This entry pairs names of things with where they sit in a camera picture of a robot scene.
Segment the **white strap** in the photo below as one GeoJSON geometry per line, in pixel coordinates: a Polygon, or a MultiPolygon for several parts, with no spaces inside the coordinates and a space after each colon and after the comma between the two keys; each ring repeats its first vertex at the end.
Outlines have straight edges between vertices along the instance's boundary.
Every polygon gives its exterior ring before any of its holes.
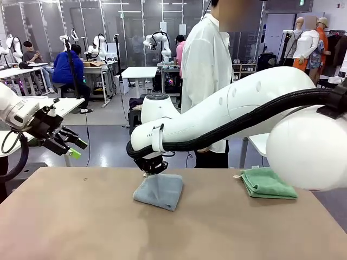
{"type": "Polygon", "coordinates": [[[165,150],[163,148],[163,128],[164,125],[153,128],[152,149],[154,152],[165,153],[165,150]]]}

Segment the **person in pink shirt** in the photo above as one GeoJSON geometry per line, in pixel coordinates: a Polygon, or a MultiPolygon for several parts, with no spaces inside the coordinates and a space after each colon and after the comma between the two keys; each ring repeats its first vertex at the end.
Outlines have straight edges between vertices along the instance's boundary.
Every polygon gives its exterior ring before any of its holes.
{"type": "MultiPolygon", "coordinates": [[[[176,59],[177,59],[177,64],[181,66],[182,62],[182,55],[183,55],[183,48],[185,44],[185,38],[183,35],[178,35],[176,37],[176,59]]],[[[178,108],[181,108],[181,99],[182,99],[182,84],[183,84],[183,78],[182,78],[182,68],[179,70],[179,76],[181,77],[181,91],[179,93],[179,104],[178,108]]]]}

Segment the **orange jacket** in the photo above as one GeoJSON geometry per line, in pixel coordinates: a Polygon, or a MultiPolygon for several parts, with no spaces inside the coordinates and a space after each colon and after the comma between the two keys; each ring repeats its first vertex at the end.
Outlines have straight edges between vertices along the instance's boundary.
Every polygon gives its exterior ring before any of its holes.
{"type": "MultiPolygon", "coordinates": [[[[316,31],[319,33],[319,39],[323,41],[324,43],[324,50],[327,51],[329,47],[329,42],[327,40],[327,36],[324,32],[324,30],[321,27],[317,27],[316,31]]],[[[325,61],[326,61],[326,55],[322,54],[322,62],[323,62],[323,67],[325,66],[325,61]]]]}

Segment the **shoe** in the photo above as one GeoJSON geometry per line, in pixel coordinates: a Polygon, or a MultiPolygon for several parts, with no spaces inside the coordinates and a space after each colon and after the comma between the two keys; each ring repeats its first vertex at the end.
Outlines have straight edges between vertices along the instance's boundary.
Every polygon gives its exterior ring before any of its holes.
{"type": "Polygon", "coordinates": [[[94,110],[92,110],[92,109],[88,109],[88,108],[82,108],[81,109],[81,114],[87,114],[87,113],[91,113],[91,112],[93,112],[94,110]]]}

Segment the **folded green cloth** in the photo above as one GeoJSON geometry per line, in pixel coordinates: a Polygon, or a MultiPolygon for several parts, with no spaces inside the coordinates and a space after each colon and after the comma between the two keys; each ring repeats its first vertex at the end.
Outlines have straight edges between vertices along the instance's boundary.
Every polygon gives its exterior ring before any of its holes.
{"type": "Polygon", "coordinates": [[[241,178],[251,197],[296,199],[298,194],[269,167],[242,171],[241,178]]]}

